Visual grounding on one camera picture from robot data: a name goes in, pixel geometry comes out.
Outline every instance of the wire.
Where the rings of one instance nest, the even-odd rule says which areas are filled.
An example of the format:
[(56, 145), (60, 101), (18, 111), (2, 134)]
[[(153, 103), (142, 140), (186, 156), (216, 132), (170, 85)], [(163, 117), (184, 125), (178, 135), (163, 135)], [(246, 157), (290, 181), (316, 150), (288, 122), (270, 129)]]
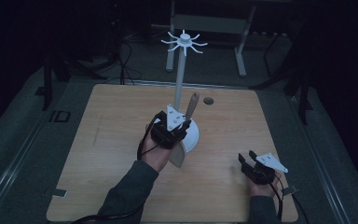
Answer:
[(292, 194), (292, 198), (295, 201), (295, 203), (298, 205), (298, 207), (300, 208), (302, 214), (304, 215), (305, 218), (305, 222), (310, 224), (310, 221), (308, 220), (307, 214), (305, 213), (305, 210), (303, 208), (303, 206), (301, 205), (301, 203), (298, 201), (297, 197), (295, 196), (295, 194)]
[[(281, 182), (281, 186), (282, 186), (282, 189), (283, 189), (283, 183), (282, 183), (282, 181), (280, 180), (280, 178), (279, 177), (277, 177), (278, 178), (278, 180)], [(283, 194), (282, 194), (282, 197), (279, 195), (279, 193), (278, 193), (278, 191), (274, 188), (274, 186), (272, 186), (272, 183), (269, 183), (269, 185), (271, 186), (271, 188), (272, 188), (272, 190), (274, 190), (274, 192), (275, 192), (275, 195), (277, 196), (277, 198), (278, 198), (278, 214), (277, 214), (277, 218), (279, 219), (279, 220), (282, 220), (282, 210), (283, 210)]]
[[(138, 77), (131, 77), (129, 71), (135, 72), (135, 73), (139, 74), (139, 76), (138, 76)], [(126, 66), (126, 72), (127, 72), (127, 74), (128, 74), (129, 79), (130, 79), (131, 82), (132, 82), (132, 85), (135, 85), (135, 83), (133, 82), (133, 80), (138, 80), (138, 79), (140, 79), (140, 78), (142, 77), (142, 75), (143, 75), (142, 72), (137, 71), (137, 70), (134, 70), (134, 69), (131, 69), (131, 68), (129, 68), (128, 66)], [(107, 83), (109, 83), (109, 82), (111, 82), (111, 81), (114, 81), (114, 80), (117, 80), (117, 79), (120, 79), (120, 77), (112, 77), (112, 78), (109, 78), (109, 79), (107, 79), (106, 81), (104, 81), (102, 84), (107, 84)]]
[[(132, 55), (132, 47), (125, 41), (122, 41), (122, 44), (127, 46), (129, 49), (129, 55), (127, 56), (126, 60), (123, 62), (122, 58), (120, 56), (118, 56), (118, 61), (121, 67), (121, 71), (120, 71), (120, 85), (125, 85), (125, 79), (126, 79), (126, 75), (127, 78), (131, 81), (132, 85), (135, 85), (135, 83), (133, 82), (134, 79), (139, 79), (142, 77), (143, 73), (136, 71), (134, 69), (131, 69), (127, 66), (128, 61), (130, 60), (130, 57)], [(137, 74), (139, 74), (139, 76), (137, 78), (132, 78), (130, 71), (135, 72)]]
[(160, 144), (160, 143), (158, 143), (158, 144), (157, 144), (157, 145), (155, 145), (154, 147), (152, 147), (152, 148), (148, 149), (147, 151), (143, 152), (143, 153), (141, 154), (141, 158), (142, 158), (142, 157), (143, 157), (143, 155), (144, 155), (144, 154), (146, 154), (147, 152), (149, 152), (149, 151), (151, 151), (151, 150), (155, 149), (156, 147), (158, 147), (158, 146), (159, 146), (159, 144)]
[[(138, 146), (138, 151), (136, 153), (136, 159), (137, 160), (140, 160), (142, 158), (142, 156), (145, 154), (145, 152), (144, 153), (142, 152), (142, 150), (144, 149), (145, 139), (146, 139), (147, 135), (149, 134), (150, 130), (152, 129), (153, 124), (155, 123), (156, 119), (158, 118), (158, 116), (160, 114), (161, 114), (161, 112), (156, 114), (156, 116), (152, 118), (152, 120), (150, 121), (149, 125), (147, 126), (147, 129), (145, 131), (144, 137), (142, 138), (142, 140), (141, 140), (141, 142), (139, 143), (139, 146)], [(159, 144), (160, 143), (158, 143), (155, 147), (152, 147), (151, 149), (149, 149), (147, 151), (150, 151), (150, 150), (156, 148)]]
[(81, 224), (86, 221), (92, 221), (92, 220), (118, 220), (125, 217), (130, 217), (135, 215), (144, 205), (145, 203), (142, 203), (139, 207), (135, 208), (134, 210), (120, 215), (91, 215), (91, 216), (82, 217), (74, 222), (71, 222), (71, 224)]

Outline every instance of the gray floor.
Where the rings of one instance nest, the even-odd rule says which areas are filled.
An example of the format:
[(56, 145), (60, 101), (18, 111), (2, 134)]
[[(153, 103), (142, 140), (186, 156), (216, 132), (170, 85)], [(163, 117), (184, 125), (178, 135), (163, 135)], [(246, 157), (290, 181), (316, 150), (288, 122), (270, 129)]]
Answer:
[[(128, 67), (137, 71), (129, 70), (130, 75), (136, 79), (142, 73), (136, 85), (143, 81), (175, 81), (175, 71), (165, 72), (167, 46), (159, 42), (160, 38), (168, 39), (166, 35), (149, 42), (128, 38), (131, 46)], [(270, 41), (264, 35), (251, 35), (246, 42), (243, 57), (248, 77), (238, 76), (232, 47), (198, 47), (204, 53), (188, 54), (185, 83), (246, 89), (265, 81), (269, 76), (262, 56)], [(282, 62), (289, 47), (290, 41), (282, 37), (268, 53), (272, 70)], [(122, 57), (129, 53), (124, 46)], [(25, 84), (0, 119), (0, 178), (13, 177), (5, 188), (7, 191), (0, 195), (0, 223), (48, 222), (46, 212), (51, 191), (60, 177), (90, 92), (96, 83), (118, 84), (119, 71), (116, 65), (102, 72), (109, 77), (107, 81), (98, 81), (73, 70), (69, 83), (54, 82), (54, 101), (44, 112), (41, 111), (43, 98), (34, 95), (43, 83), (42, 70)], [(280, 159), (290, 170), (288, 182), (300, 189), (296, 197), (310, 223), (358, 223), (358, 174), (316, 90), (310, 90), (313, 110), (307, 112), (309, 125), (304, 126), (296, 115), (296, 98), (288, 98), (282, 92), (284, 83), (257, 94)], [(48, 122), (52, 110), (70, 111), (69, 122)], [(24, 164), (18, 167), (18, 173), (6, 174), (16, 155), (23, 156)], [(295, 223), (305, 223), (300, 210), (298, 213)]]

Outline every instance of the stand base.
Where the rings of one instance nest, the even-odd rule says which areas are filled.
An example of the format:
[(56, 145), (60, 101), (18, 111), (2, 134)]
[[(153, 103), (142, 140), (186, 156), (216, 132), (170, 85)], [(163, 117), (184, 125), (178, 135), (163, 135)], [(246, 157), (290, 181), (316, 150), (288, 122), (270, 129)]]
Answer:
[(199, 126), (197, 126), (196, 121), (191, 120), (190, 127), (186, 130), (187, 135), (185, 139), (181, 141), (181, 145), (185, 153), (190, 152), (199, 142), (200, 131)]

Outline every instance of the handheld controller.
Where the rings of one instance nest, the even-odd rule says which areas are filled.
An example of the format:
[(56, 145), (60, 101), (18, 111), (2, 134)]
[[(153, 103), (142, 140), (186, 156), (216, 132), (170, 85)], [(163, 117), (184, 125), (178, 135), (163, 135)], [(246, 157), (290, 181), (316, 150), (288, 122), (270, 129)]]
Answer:
[(242, 164), (241, 171), (257, 185), (272, 183), (275, 178), (275, 170), (259, 162), (256, 159), (257, 155), (252, 150), (249, 151), (249, 156), (255, 161), (255, 167), (248, 164), (246, 159), (239, 154), (238, 160)]
[(167, 114), (161, 111), (157, 114), (157, 118), (159, 122), (153, 125), (150, 135), (153, 141), (158, 143), (159, 146), (172, 149), (178, 142), (186, 137), (186, 129), (190, 127), (191, 119), (186, 120), (182, 125), (168, 131)]

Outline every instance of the wooden table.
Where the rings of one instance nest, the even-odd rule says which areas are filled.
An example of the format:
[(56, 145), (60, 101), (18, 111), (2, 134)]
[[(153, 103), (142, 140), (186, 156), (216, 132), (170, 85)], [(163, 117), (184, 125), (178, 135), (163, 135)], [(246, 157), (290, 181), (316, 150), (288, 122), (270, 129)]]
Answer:
[[(193, 115), (200, 140), (181, 169), (168, 163), (160, 173), (143, 222), (245, 221), (249, 190), (238, 153), (249, 159), (249, 150), (271, 152), (278, 159), (255, 92), (184, 88), (180, 111), (186, 110), (194, 91), (200, 93)], [(108, 190), (136, 160), (145, 125), (172, 104), (173, 96), (172, 87), (95, 86), (57, 186), (67, 190), (66, 197), (53, 197), (48, 220), (96, 214)], [(212, 97), (214, 104), (203, 103), (204, 97)], [(282, 182), (287, 186), (284, 176)], [(291, 196), (284, 197), (282, 219), (297, 220)]]

